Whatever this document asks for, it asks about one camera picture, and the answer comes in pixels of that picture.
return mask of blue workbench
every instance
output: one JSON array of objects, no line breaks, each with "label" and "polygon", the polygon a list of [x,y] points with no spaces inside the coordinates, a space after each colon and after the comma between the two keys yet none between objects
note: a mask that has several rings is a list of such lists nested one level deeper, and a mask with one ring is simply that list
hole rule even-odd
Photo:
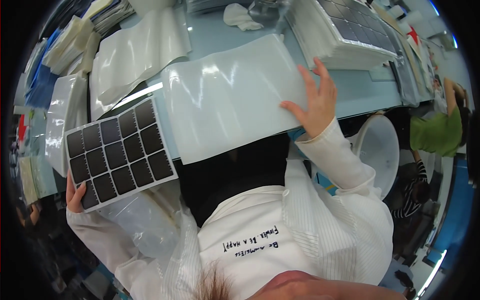
[{"label": "blue workbench", "polygon": [[[230,50],[267,34],[275,33],[275,29],[263,28],[243,32],[236,26],[228,26],[223,22],[223,10],[200,15],[186,13],[185,16],[187,27],[191,27],[189,37],[192,51],[188,53],[189,60],[197,60],[212,53]],[[120,26],[122,29],[131,28],[139,21],[140,17],[134,14],[123,20]],[[285,46],[297,64],[307,67],[293,31],[288,24],[285,27],[282,32],[285,35]],[[339,119],[402,105],[395,81],[373,81],[368,71],[331,70],[330,75],[338,88],[336,116]],[[318,76],[314,78],[317,83],[320,82]],[[160,73],[146,80],[148,86],[160,82]],[[179,158],[165,108],[163,91],[158,89],[153,94],[168,150],[173,159]]]}]

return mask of white paper towel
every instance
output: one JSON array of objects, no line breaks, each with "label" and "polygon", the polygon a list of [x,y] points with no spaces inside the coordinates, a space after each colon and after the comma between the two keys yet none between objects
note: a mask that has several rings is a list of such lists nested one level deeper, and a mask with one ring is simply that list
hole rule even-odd
[{"label": "white paper towel", "polygon": [[223,21],[230,26],[238,26],[241,31],[255,30],[263,27],[262,24],[254,22],[248,15],[248,10],[238,3],[227,5],[223,12]]}]

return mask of sheet of black squares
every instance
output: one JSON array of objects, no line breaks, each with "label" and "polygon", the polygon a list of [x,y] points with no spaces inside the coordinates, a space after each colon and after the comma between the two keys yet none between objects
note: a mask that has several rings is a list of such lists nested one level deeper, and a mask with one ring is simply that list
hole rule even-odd
[{"label": "sheet of black squares", "polygon": [[66,132],[73,182],[87,187],[86,212],[178,178],[152,101]]}]

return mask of striped shirt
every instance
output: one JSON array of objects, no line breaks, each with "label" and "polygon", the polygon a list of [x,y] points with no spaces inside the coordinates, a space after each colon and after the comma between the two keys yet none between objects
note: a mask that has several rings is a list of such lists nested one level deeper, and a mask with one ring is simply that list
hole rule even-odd
[{"label": "striped shirt", "polygon": [[404,199],[403,207],[399,209],[392,210],[392,217],[394,218],[406,218],[411,216],[415,213],[421,206],[420,203],[417,203],[413,199],[413,186],[417,182],[427,182],[427,171],[425,170],[425,166],[423,165],[422,161],[419,160],[417,162],[417,177],[412,179],[410,183],[405,187],[402,192],[402,196]]}]

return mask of white plastic basin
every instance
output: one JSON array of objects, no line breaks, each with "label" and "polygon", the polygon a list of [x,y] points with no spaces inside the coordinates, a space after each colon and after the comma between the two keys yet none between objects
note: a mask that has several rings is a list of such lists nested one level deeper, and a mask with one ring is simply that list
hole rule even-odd
[{"label": "white plastic basin", "polygon": [[398,170],[400,148],[395,128],[387,117],[373,115],[356,135],[348,139],[353,144],[353,153],[375,169],[373,186],[382,190],[380,200],[383,200],[392,188]]}]

